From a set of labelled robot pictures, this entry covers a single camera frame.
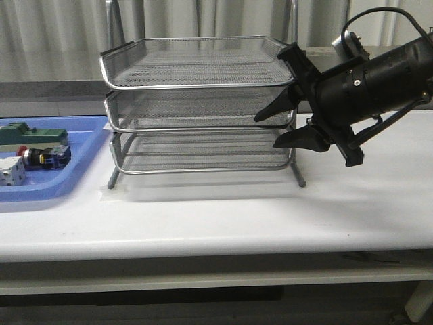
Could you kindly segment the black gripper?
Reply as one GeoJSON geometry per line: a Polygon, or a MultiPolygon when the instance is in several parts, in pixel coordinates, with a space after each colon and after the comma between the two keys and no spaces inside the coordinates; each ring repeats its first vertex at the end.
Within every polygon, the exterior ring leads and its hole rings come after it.
{"type": "Polygon", "coordinates": [[[365,83],[366,73],[380,64],[387,65],[389,55],[382,54],[371,60],[361,57],[339,64],[325,72],[318,71],[297,43],[283,49],[278,58],[288,66],[295,84],[288,85],[268,106],[254,117],[264,121],[283,112],[297,110],[304,97],[313,111],[307,125],[280,135],[274,148],[301,148],[314,152],[327,152],[336,145],[346,160],[346,166],[363,163],[364,153],[359,145],[350,147],[355,140],[351,125],[384,112],[374,100],[378,99],[365,83]]]}

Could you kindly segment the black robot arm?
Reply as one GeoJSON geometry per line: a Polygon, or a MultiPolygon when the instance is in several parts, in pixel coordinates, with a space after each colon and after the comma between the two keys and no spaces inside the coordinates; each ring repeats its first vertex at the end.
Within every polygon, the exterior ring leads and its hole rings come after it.
{"type": "Polygon", "coordinates": [[[356,56],[320,72],[297,43],[281,50],[294,82],[259,111],[254,120],[298,108],[306,100],[313,112],[305,126],[280,135],[275,148],[326,152],[336,145],[347,167],[360,165],[361,144],[415,107],[432,100],[432,35],[370,59],[359,42],[356,56]]]}

